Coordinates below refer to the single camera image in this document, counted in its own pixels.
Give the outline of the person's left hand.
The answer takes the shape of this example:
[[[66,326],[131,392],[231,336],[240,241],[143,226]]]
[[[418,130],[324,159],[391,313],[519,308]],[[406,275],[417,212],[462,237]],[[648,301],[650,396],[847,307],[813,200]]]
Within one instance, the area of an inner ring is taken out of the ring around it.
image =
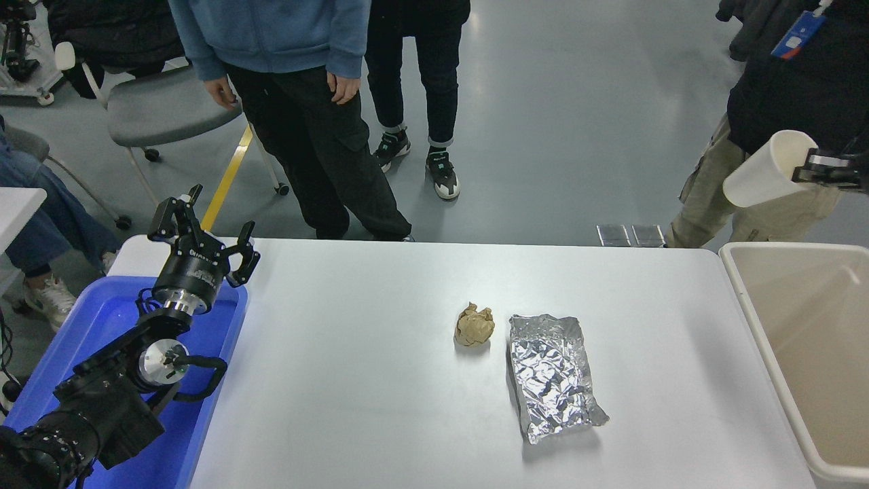
[[[350,102],[360,90],[360,78],[348,78],[327,71],[327,84],[331,93],[330,101],[336,105]]]

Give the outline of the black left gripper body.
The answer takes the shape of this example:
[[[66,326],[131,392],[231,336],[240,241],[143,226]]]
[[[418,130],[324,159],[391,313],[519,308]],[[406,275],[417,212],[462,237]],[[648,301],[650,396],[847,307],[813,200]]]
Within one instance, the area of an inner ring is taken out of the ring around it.
[[[201,304],[213,304],[223,284],[225,260],[208,257],[192,249],[170,249],[153,287],[153,297],[170,302],[172,296],[185,293]]]

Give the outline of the person's right hand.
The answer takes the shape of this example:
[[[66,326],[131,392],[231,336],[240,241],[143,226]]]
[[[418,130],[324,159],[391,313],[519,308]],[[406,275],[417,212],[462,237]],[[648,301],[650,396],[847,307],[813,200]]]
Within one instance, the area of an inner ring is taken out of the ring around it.
[[[204,87],[211,99],[224,109],[235,109],[237,96],[233,91],[229,78],[223,77],[204,81]]]

